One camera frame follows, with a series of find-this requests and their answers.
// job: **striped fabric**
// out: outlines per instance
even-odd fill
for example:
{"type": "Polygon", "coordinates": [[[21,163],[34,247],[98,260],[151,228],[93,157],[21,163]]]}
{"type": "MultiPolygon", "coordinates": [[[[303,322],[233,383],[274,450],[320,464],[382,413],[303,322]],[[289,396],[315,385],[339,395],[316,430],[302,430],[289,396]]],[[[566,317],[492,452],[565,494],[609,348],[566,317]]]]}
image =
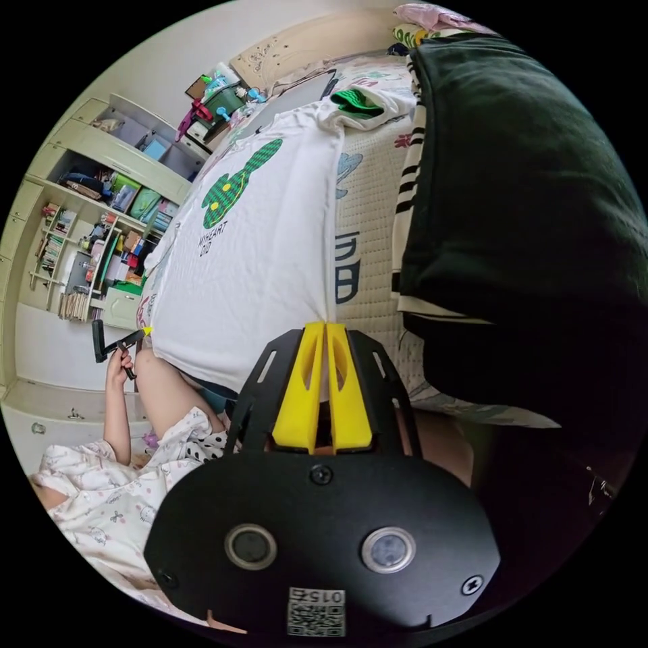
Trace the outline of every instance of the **striped fabric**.
{"type": "Polygon", "coordinates": [[[412,92],[416,97],[416,107],[412,117],[412,138],[405,158],[405,166],[398,189],[396,200],[396,216],[394,217],[394,231],[391,237],[391,296],[398,300],[398,310],[424,319],[434,319],[444,322],[461,322],[465,324],[488,324],[482,319],[475,319],[455,313],[436,304],[431,304],[416,297],[407,297],[400,294],[400,272],[402,269],[403,254],[407,245],[416,199],[416,187],[421,172],[421,157],[423,156],[423,143],[425,141],[425,124],[427,122],[427,109],[421,96],[421,84],[416,76],[416,70],[411,56],[407,57],[407,69],[412,76],[412,92]]]}

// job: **white wall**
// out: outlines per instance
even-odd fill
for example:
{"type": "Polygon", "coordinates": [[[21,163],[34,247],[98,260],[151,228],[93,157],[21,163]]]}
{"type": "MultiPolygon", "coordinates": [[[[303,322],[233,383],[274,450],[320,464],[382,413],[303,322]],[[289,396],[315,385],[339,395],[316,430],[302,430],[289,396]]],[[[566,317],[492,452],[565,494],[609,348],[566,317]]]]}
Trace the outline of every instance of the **white wall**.
{"type": "MultiPolygon", "coordinates": [[[[104,328],[106,344],[129,333],[104,328]]],[[[106,363],[95,362],[89,323],[68,322],[25,304],[18,304],[16,310],[16,373],[57,387],[102,392],[106,384],[106,363]]],[[[126,391],[133,391],[131,381],[126,381],[126,391]]]]}
{"type": "Polygon", "coordinates": [[[88,97],[111,92],[177,126],[190,99],[184,91],[220,61],[291,25],[355,9],[397,7],[398,0],[232,0],[158,32],[124,55],[83,92],[67,119],[88,97]]]}

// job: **qr code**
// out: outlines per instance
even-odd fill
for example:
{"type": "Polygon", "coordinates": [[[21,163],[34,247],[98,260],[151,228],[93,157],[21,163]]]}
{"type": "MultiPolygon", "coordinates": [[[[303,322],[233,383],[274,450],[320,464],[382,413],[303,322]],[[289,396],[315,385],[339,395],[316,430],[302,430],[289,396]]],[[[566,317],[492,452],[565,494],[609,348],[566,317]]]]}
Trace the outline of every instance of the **qr code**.
{"type": "Polygon", "coordinates": [[[297,637],[344,637],[344,592],[291,588],[288,634],[297,637]]]}

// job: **pink pillow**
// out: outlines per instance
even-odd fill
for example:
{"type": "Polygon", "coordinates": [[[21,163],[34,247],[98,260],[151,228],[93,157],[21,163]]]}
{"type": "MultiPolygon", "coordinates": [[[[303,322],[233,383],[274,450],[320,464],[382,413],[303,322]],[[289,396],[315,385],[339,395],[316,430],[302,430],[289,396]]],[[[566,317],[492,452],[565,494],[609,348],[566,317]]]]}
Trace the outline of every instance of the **pink pillow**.
{"type": "Polygon", "coordinates": [[[413,22],[430,31],[454,27],[480,34],[495,34],[492,29],[439,5],[408,3],[395,8],[394,13],[402,21],[413,22]]]}

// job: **dark green blanket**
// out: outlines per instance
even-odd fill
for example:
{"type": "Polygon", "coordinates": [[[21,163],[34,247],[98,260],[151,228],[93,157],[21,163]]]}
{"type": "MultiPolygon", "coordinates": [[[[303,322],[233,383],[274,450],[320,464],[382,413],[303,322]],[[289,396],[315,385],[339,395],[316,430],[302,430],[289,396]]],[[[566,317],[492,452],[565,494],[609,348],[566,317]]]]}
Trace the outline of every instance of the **dark green blanket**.
{"type": "Polygon", "coordinates": [[[648,317],[648,223],[613,146],[498,36],[412,53],[428,109],[400,292],[496,322],[648,317]]]}
{"type": "Polygon", "coordinates": [[[648,425],[648,223],[589,112],[496,36],[412,54],[426,134],[400,293],[495,325],[406,315],[425,378],[599,438],[648,425]]]}

